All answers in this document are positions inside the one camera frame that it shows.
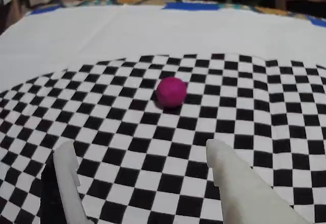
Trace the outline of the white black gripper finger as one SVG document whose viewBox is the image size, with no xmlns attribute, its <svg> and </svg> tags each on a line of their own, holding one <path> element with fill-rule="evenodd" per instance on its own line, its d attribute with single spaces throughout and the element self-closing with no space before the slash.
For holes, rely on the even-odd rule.
<svg viewBox="0 0 326 224">
<path fill-rule="evenodd" d="M 41 174 L 41 223 L 89 223 L 77 190 L 77 169 L 72 141 L 61 144 L 49 156 Z"/>
</svg>

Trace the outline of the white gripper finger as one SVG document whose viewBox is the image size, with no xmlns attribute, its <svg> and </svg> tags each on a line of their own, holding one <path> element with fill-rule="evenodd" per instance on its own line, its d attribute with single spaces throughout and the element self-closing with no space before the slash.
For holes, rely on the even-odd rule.
<svg viewBox="0 0 326 224">
<path fill-rule="evenodd" d="M 206 158 L 224 223 L 307 223 L 223 141 L 207 140 Z"/>
</svg>

